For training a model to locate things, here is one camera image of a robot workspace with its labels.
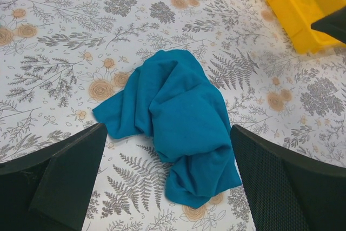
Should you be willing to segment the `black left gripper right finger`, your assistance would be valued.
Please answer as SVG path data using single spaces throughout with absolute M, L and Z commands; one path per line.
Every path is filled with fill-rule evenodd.
M 230 138 L 256 230 L 345 230 L 345 168 L 239 125 Z

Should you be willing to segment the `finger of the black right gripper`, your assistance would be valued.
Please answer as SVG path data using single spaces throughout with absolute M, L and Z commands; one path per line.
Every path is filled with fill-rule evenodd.
M 316 0 L 320 17 L 311 29 L 325 33 L 345 44 L 345 0 Z

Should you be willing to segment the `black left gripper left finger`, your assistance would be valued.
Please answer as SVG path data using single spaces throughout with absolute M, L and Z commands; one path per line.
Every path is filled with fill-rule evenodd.
M 81 230 L 107 134 L 97 123 L 1 163 L 1 230 Z

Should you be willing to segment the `yellow plastic tray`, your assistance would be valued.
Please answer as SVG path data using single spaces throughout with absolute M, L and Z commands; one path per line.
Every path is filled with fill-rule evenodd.
M 345 6 L 345 0 L 266 0 L 299 54 L 344 47 L 331 36 L 311 29 L 311 24 Z

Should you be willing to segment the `blue t shirt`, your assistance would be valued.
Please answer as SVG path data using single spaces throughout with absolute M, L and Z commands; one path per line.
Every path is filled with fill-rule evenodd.
M 189 51 L 156 52 L 93 114 L 114 139 L 153 138 L 160 160 L 171 163 L 165 195 L 174 203 L 199 208 L 241 185 L 223 96 Z

